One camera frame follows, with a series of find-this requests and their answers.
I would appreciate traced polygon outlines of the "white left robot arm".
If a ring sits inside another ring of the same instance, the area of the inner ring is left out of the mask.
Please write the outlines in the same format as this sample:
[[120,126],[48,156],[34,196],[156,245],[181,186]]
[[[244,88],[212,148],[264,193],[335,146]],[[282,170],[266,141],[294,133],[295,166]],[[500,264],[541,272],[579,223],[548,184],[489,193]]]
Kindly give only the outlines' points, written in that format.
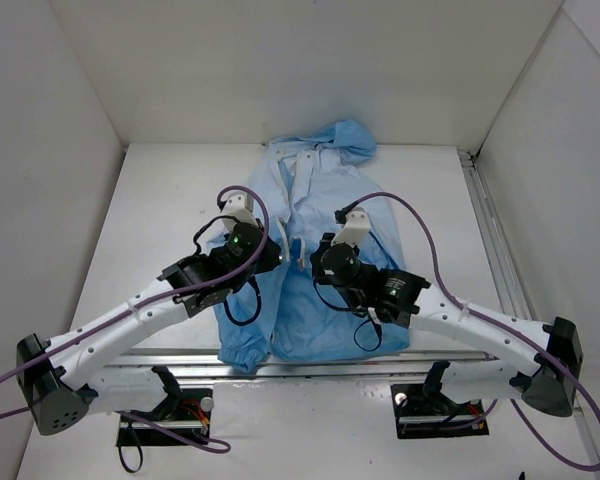
[[166,267],[133,298],[84,327],[16,346],[17,383],[38,432],[56,435],[89,414],[131,410],[171,418],[181,390],[164,367],[112,367],[112,361],[163,329],[224,303],[274,270],[281,248],[260,226],[236,223],[223,243]]

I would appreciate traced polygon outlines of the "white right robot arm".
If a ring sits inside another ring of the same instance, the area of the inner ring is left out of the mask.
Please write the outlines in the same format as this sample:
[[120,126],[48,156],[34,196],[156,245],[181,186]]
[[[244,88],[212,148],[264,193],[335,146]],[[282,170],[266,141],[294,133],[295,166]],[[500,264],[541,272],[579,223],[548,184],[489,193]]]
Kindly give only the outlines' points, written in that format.
[[344,311],[375,330],[385,325],[435,333],[494,356],[480,367],[437,361],[422,388],[425,405],[444,412],[465,402],[470,390],[491,384],[498,396],[521,399],[555,417],[573,412],[583,352],[576,325],[524,320],[463,303],[441,283],[400,269],[379,268],[359,258],[355,244],[327,233],[310,257],[313,283],[334,288]]

